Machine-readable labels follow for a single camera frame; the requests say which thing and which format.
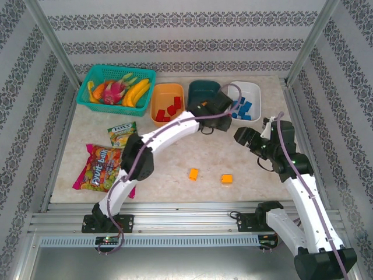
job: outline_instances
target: candy bag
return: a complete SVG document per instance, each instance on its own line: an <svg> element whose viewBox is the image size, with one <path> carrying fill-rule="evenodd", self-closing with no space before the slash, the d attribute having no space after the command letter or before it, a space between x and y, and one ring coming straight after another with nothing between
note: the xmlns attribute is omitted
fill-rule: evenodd
<svg viewBox="0 0 373 280"><path fill-rule="evenodd" d="M137 132L136 122L128 122L126 124L109 128L107 132L109 133L111 146L116 148L124 148L124 146L127 144L128 137Z"/></svg>
<svg viewBox="0 0 373 280"><path fill-rule="evenodd" d="M107 193L121 168L123 150L87 144L87 151L90 153L87 164L73 188Z"/></svg>

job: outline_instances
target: plastic basket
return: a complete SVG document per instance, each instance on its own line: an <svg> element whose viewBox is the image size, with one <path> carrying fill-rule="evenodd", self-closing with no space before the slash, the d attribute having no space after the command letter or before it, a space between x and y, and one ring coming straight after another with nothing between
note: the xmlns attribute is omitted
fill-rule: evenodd
<svg viewBox="0 0 373 280"><path fill-rule="evenodd" d="M89 93L87 88L88 81L93 81L94 85L98 86L99 84L107 80L120 80L125 74L128 73L133 73L132 77L138 77L133 85L135 85L142 79L149 79L149 81L152 83L147 93L145 93L136 104L136 108L89 102ZM76 102L87 106L92 111L141 117L145 114L145 110L149 105L150 99L152 98L155 83L156 73L153 70L109 65L95 65L90 69L86 78L84 79L84 82L79 89L78 96L76 97Z"/></svg>

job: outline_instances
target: colorful packaging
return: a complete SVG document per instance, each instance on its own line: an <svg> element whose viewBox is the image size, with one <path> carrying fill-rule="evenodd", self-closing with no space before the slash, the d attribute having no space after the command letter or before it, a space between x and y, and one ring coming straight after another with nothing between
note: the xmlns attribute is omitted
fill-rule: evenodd
<svg viewBox="0 0 373 280"><path fill-rule="evenodd" d="M107 193L121 168L122 149L87 144L90 156L73 188Z"/></svg>
<svg viewBox="0 0 373 280"><path fill-rule="evenodd" d="M116 148L124 148L127 143L128 137L137 133L136 122L128 122L126 124L121 124L116 127L109 128L109 137L111 145Z"/></svg>

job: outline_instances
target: snack package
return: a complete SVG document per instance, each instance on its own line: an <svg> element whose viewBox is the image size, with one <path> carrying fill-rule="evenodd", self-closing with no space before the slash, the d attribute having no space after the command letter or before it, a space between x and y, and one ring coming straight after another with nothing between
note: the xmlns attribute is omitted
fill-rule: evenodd
<svg viewBox="0 0 373 280"><path fill-rule="evenodd" d="M128 137L137 133L136 122L128 122L116 127L109 128L108 130L111 145L116 148L124 148L127 143Z"/></svg>
<svg viewBox="0 0 373 280"><path fill-rule="evenodd" d="M107 193L114 183L121 168L122 149L106 148L87 144L90 156L73 188L76 190L104 191ZM135 197L135 187L130 198Z"/></svg>

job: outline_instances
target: red block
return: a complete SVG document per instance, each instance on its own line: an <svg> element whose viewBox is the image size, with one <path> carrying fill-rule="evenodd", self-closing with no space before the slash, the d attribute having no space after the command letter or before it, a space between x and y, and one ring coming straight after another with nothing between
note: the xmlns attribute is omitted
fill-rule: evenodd
<svg viewBox="0 0 373 280"><path fill-rule="evenodd" d="M163 121L165 114L166 114L165 110L158 110L156 121Z"/></svg>
<svg viewBox="0 0 373 280"><path fill-rule="evenodd" d="M175 106L171 105L169 108L167 108L167 112L170 116L173 116L174 114L176 114Z"/></svg>
<svg viewBox="0 0 373 280"><path fill-rule="evenodd" d="M174 106L176 110L181 109L181 97L179 96L174 97Z"/></svg>

